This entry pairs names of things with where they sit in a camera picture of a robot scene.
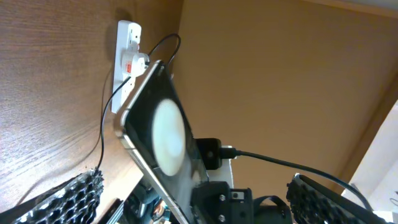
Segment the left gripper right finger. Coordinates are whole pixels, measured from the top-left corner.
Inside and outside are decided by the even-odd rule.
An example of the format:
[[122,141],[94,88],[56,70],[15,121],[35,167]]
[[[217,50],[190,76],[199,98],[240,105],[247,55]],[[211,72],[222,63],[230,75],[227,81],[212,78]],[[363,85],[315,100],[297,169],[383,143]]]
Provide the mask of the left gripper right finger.
[[387,224],[385,219],[304,175],[296,174],[287,187],[286,199],[298,224]]

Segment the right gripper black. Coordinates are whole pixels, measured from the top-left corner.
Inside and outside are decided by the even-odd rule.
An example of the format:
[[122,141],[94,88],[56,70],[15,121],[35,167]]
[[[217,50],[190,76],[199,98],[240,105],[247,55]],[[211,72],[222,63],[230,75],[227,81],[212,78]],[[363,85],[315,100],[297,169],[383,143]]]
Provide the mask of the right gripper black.
[[276,196],[253,199],[250,189],[198,177],[142,179],[127,200],[131,223],[292,223],[290,208]]

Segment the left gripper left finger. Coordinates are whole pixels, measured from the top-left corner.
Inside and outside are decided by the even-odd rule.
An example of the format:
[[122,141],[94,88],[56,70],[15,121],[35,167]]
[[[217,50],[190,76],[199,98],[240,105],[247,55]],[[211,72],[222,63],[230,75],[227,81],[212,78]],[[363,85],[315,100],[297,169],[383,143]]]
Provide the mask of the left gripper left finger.
[[91,169],[1,213],[1,223],[92,223],[103,193],[103,175]]

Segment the black smartphone with white circles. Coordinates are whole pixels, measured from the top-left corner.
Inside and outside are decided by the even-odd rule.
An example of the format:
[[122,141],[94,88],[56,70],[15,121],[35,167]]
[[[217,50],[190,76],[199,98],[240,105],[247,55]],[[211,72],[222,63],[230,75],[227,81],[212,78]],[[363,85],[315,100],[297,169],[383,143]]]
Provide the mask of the black smartphone with white circles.
[[167,65],[158,60],[118,110],[122,145],[179,223],[194,223],[193,189],[209,180]]

